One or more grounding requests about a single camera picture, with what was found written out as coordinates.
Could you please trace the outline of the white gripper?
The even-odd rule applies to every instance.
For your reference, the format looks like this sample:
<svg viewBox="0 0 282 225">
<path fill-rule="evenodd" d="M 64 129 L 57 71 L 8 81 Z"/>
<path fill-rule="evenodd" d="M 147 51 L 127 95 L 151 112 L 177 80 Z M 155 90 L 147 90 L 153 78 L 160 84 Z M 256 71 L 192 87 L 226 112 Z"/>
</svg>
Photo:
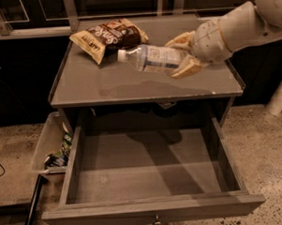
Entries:
<svg viewBox="0 0 282 225">
<path fill-rule="evenodd" d="M 175 79 L 192 76 L 208 64 L 219 64 L 232 56 L 232 52 L 221 36 L 219 19 L 204 22 L 196 31 L 174 37 L 165 46 L 186 51 L 192 50 L 194 55 L 189 54 L 179 67 L 171 72 L 171 77 Z"/>
</svg>

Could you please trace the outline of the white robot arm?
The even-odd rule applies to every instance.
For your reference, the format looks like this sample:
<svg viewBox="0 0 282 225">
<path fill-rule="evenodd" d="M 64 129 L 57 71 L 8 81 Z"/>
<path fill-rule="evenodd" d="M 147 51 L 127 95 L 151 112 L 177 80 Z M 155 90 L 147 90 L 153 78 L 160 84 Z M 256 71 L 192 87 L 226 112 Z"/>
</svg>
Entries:
<svg viewBox="0 0 282 225">
<path fill-rule="evenodd" d="M 228 14 L 202 23 L 166 43 L 189 56 L 171 73 L 185 78 L 209 65 L 219 64 L 247 47 L 282 39 L 282 0 L 245 2 Z"/>
</svg>

